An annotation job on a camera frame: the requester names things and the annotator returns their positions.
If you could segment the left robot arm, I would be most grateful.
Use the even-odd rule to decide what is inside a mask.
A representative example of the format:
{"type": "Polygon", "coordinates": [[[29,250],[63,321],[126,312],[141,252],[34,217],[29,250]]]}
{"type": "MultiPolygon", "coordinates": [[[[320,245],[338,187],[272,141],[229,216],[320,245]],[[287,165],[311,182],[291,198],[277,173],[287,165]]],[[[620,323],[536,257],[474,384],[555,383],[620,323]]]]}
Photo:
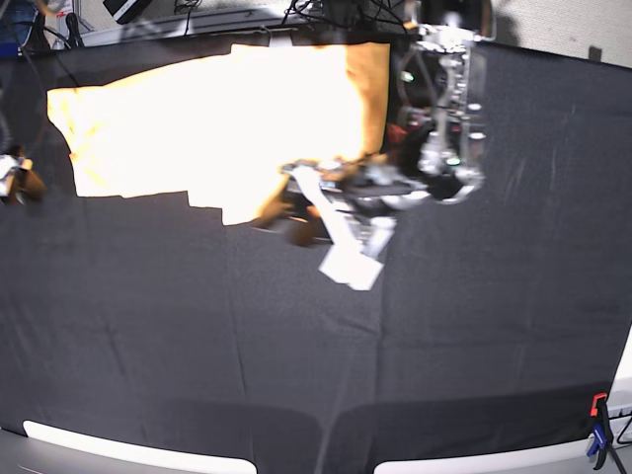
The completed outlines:
{"type": "Polygon", "coordinates": [[[329,243],[376,259],[400,213],[427,198],[459,203],[482,186],[486,65],[474,47],[495,37],[493,6],[407,1],[403,13],[413,39],[395,64],[401,106],[387,151],[285,164],[285,183],[255,228],[282,233],[296,246],[329,243]]]}

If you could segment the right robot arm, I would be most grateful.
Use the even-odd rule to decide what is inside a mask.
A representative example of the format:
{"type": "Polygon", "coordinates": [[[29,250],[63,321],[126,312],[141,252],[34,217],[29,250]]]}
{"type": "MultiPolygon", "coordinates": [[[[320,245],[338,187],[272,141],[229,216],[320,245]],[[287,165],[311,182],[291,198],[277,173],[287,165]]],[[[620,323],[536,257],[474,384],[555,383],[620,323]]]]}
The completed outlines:
{"type": "Polygon", "coordinates": [[[1,202],[39,204],[46,185],[34,159],[46,132],[45,88],[28,51],[26,18],[36,9],[25,1],[1,3],[1,202]]]}

